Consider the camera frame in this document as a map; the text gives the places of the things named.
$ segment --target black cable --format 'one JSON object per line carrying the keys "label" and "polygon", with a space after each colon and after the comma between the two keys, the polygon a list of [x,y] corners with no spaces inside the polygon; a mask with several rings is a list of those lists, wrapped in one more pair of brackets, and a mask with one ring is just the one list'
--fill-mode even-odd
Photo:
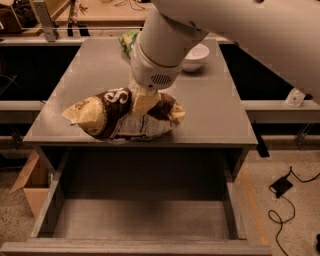
{"label": "black cable", "polygon": [[[269,187],[269,190],[270,190],[272,193],[276,194],[274,191],[271,190],[271,186]],[[286,199],[286,200],[292,205],[292,208],[293,208],[293,214],[292,214],[292,216],[291,216],[290,218],[286,219],[285,221],[283,221],[282,218],[281,218],[281,216],[280,216],[275,210],[270,210],[270,211],[268,211],[268,216],[269,216],[269,218],[270,218],[273,222],[275,222],[275,223],[277,223],[277,224],[280,224],[280,229],[279,229],[279,231],[278,231],[278,233],[277,233],[277,235],[276,235],[276,242],[277,242],[279,248],[282,250],[282,252],[283,252],[285,255],[288,256],[287,252],[286,252],[286,251],[283,249],[283,247],[281,246],[278,238],[279,238],[279,235],[280,235],[280,233],[281,233],[281,231],[282,231],[283,224],[285,224],[285,223],[289,222],[290,220],[294,219],[294,217],[296,216],[296,208],[294,207],[294,204],[293,204],[288,198],[286,198],[286,197],[284,197],[284,196],[280,196],[280,197]],[[275,215],[278,217],[279,220],[274,219],[274,218],[271,216],[271,213],[275,214]]]}
{"label": "black cable", "polygon": [[[317,179],[317,178],[320,176],[320,173],[318,173],[316,176],[314,176],[313,178],[311,178],[311,179],[309,179],[309,180],[301,180],[301,179],[293,172],[291,166],[290,166],[290,171],[289,171],[288,174],[285,175],[284,177],[287,178],[287,177],[290,176],[290,174],[293,174],[293,176],[296,177],[301,183],[308,183],[308,182],[314,181],[315,179]],[[276,192],[274,192],[274,191],[271,189],[271,186],[269,186],[269,190],[270,190],[272,193],[276,194]],[[283,195],[281,195],[280,198],[284,198],[285,200],[287,200],[287,201],[291,204],[292,209],[293,209],[293,214],[292,214],[292,216],[291,216],[290,218],[286,219],[286,220],[282,220],[281,216],[280,216],[275,210],[270,210],[270,211],[268,211],[268,216],[269,216],[269,218],[270,218],[273,222],[275,222],[275,223],[277,223],[277,224],[280,225],[280,229],[279,229],[279,231],[278,231],[278,233],[277,233],[277,235],[276,235],[276,242],[277,242],[279,248],[282,250],[282,252],[283,252],[286,256],[288,256],[288,253],[283,249],[283,247],[281,246],[278,238],[279,238],[279,235],[280,235],[280,233],[281,233],[281,231],[282,231],[282,229],[283,229],[283,225],[286,224],[287,222],[293,220],[294,217],[296,216],[296,208],[294,207],[294,204],[293,204],[288,198],[284,197]],[[271,214],[275,214],[275,215],[277,216],[278,220],[274,219]]]}
{"label": "black cable", "polygon": [[124,6],[124,5],[126,5],[126,4],[129,2],[131,9],[133,9],[133,10],[135,10],[135,11],[142,11],[142,10],[145,9],[143,6],[141,6],[141,5],[139,5],[139,4],[137,3],[137,0],[133,0],[133,1],[135,2],[136,6],[138,6],[139,8],[135,8],[135,7],[132,5],[132,3],[131,3],[130,0],[123,0],[122,2],[117,3],[117,4],[115,4],[114,6]]}

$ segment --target wooden surface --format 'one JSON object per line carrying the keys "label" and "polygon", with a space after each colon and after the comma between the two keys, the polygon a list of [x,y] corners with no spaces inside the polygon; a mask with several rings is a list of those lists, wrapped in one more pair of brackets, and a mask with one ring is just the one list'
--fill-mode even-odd
{"label": "wooden surface", "polygon": [[[134,1],[130,1],[134,8],[138,8]],[[122,0],[112,0],[108,3],[103,3],[101,0],[88,0],[86,1],[88,9],[84,14],[79,12],[78,20],[88,25],[125,25],[129,23],[143,25],[152,4],[139,4],[145,9],[137,11],[131,8],[129,2],[123,6],[115,6],[121,2]],[[66,25],[69,12],[70,8],[67,8],[60,17],[57,18],[56,24],[60,26]]]}

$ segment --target workbench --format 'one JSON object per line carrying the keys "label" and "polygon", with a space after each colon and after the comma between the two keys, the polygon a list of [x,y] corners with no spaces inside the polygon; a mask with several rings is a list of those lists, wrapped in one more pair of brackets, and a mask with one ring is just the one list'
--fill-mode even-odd
{"label": "workbench", "polygon": [[130,59],[117,39],[82,44],[24,138],[54,174],[48,197],[31,239],[1,252],[271,255],[246,240],[233,188],[257,141],[216,40],[203,44],[208,63],[165,90],[184,122],[150,141],[98,141],[61,116],[129,85]]}
{"label": "workbench", "polygon": [[[151,3],[138,3],[130,0],[125,3],[122,0],[111,0],[109,2],[102,2],[101,0],[87,0],[83,1],[87,7],[85,12],[79,12],[78,22],[86,24],[90,27],[95,26],[143,26],[149,10],[152,8]],[[68,7],[55,20],[58,26],[67,26],[70,14],[70,7]]]}

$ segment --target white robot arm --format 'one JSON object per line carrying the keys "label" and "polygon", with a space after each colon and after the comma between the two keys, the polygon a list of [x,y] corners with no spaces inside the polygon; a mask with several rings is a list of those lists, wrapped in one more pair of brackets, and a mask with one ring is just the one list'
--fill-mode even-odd
{"label": "white robot arm", "polygon": [[208,32],[237,44],[320,103],[319,0],[152,0],[131,58],[144,88],[172,85]]}

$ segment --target open drawer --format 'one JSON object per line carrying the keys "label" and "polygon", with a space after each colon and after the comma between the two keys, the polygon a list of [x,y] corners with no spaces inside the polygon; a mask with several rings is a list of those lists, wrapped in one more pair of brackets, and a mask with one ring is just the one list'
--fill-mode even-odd
{"label": "open drawer", "polygon": [[8,255],[271,255],[248,243],[225,149],[73,148]]}

